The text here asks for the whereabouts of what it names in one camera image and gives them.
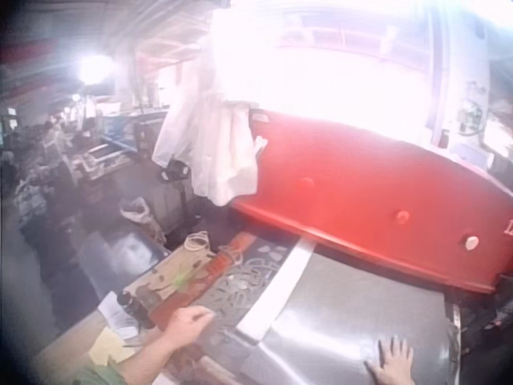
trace plastic bag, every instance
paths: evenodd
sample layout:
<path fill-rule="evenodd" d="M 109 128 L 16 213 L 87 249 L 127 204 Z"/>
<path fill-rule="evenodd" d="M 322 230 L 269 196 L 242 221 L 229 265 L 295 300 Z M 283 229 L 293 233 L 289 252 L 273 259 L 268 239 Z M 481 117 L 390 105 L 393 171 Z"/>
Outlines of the plastic bag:
<path fill-rule="evenodd" d="M 131 202 L 122 202 L 119 205 L 119 211 L 128 220 L 139 225 L 154 241 L 161 245 L 166 243 L 166 236 L 159 225 L 159 222 L 153 217 L 150 208 L 144 198 L 139 197 Z"/>

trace factory floor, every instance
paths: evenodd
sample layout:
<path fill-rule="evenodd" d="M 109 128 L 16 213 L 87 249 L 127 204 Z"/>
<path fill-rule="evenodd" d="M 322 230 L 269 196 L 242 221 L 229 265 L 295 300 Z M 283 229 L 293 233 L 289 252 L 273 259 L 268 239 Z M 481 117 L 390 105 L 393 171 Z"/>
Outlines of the factory floor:
<path fill-rule="evenodd" d="M 85 274 L 70 264 L 45 282 L 37 253 L 18 230 L 18 210 L 2 202 L 2 337 L 29 359 L 98 304 Z"/>

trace red machine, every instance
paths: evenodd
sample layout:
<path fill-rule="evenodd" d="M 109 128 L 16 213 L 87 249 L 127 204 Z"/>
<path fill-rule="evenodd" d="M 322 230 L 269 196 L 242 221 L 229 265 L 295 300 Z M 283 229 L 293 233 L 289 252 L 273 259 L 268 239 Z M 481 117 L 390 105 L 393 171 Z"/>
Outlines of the red machine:
<path fill-rule="evenodd" d="M 513 195 L 464 164 L 342 124 L 266 112 L 253 217 L 442 284 L 494 291 L 513 257 Z"/>

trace hanging white fabric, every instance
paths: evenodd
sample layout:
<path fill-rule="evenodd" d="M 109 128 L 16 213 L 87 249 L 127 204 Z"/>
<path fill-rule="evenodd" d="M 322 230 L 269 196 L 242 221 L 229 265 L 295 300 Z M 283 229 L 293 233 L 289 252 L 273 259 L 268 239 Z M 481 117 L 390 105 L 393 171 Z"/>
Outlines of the hanging white fabric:
<path fill-rule="evenodd" d="M 225 100 L 209 41 L 198 59 L 176 68 L 171 106 L 152 159 L 171 159 L 191 168 L 192 188 L 215 205 L 257 191 L 257 159 L 248 125 L 248 103 Z"/>

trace cable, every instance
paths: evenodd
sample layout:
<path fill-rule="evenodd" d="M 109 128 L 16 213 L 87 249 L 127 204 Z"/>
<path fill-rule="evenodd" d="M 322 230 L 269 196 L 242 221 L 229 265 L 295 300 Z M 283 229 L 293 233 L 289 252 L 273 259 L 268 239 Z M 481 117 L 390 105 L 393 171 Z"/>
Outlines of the cable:
<path fill-rule="evenodd" d="M 184 248 L 187 251 L 200 251 L 202 249 L 210 248 L 210 240 L 208 239 L 208 233 L 206 231 L 199 231 L 187 235 L 184 242 Z"/>

